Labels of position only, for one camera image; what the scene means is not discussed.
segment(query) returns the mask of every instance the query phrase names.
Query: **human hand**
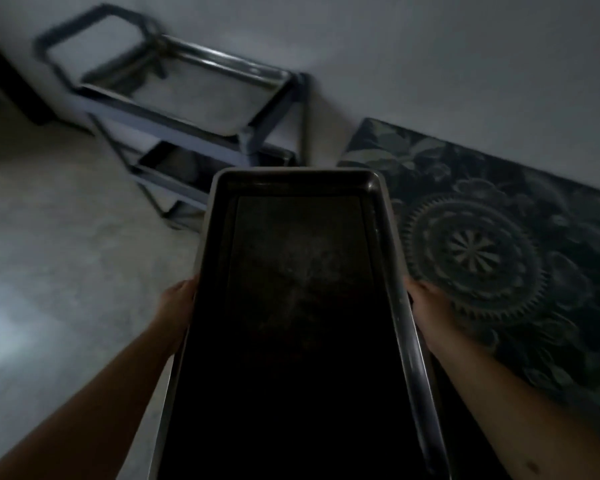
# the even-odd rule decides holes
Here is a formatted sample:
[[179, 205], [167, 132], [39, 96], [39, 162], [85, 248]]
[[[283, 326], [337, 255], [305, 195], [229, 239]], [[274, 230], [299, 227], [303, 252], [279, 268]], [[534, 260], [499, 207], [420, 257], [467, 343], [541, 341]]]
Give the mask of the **human hand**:
[[416, 281], [410, 276], [404, 278], [404, 287], [413, 299], [413, 317], [418, 328], [427, 346], [435, 353], [435, 349], [449, 333], [457, 333], [460, 330], [456, 325], [451, 302], [445, 292], [437, 286]]
[[193, 302], [198, 290], [199, 280], [200, 276], [196, 275], [190, 280], [174, 284], [160, 295], [158, 309], [150, 328], [168, 334], [168, 340], [172, 342], [171, 353], [178, 350], [184, 332], [191, 322]]

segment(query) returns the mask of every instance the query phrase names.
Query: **person's left hand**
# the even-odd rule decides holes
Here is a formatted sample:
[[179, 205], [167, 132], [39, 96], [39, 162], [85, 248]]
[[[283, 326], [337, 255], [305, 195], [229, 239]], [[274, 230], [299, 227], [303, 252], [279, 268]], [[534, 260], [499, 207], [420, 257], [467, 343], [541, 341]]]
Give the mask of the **person's left hand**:
[[150, 327], [167, 332], [173, 340], [172, 353], [180, 346], [193, 314], [193, 302], [200, 276], [178, 282], [160, 295], [160, 302]]

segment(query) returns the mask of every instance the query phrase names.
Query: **forearm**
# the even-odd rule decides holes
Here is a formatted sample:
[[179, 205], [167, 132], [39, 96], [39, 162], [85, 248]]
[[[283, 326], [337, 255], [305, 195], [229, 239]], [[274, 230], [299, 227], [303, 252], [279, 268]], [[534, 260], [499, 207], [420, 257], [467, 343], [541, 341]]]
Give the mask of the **forearm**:
[[600, 479], [600, 439], [459, 330], [433, 353], [515, 480]]
[[173, 347], [152, 326], [0, 460], [3, 479], [114, 479]]

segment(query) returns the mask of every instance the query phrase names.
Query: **cart handle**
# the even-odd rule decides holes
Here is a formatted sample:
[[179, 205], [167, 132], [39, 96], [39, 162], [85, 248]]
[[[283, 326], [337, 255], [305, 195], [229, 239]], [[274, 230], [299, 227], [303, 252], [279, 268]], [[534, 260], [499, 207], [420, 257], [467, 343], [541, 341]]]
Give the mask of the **cart handle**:
[[97, 5], [85, 13], [82, 13], [65, 23], [52, 27], [46, 32], [40, 34], [33, 40], [33, 53], [36, 58], [44, 63], [54, 65], [49, 59], [48, 51], [50, 48], [64, 42], [90, 26], [100, 22], [108, 16], [117, 16], [127, 22], [136, 25], [143, 33], [145, 38], [151, 37], [147, 26], [147, 17], [135, 11], [127, 10], [109, 3]]

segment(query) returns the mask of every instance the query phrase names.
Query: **person's left arm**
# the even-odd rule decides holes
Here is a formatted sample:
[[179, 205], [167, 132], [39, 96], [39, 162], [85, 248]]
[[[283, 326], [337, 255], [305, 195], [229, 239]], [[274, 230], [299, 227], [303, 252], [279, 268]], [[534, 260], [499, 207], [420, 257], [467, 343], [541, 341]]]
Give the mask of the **person's left arm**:
[[115, 479], [189, 325], [197, 288], [194, 278], [165, 291], [149, 327], [0, 459], [0, 480]]

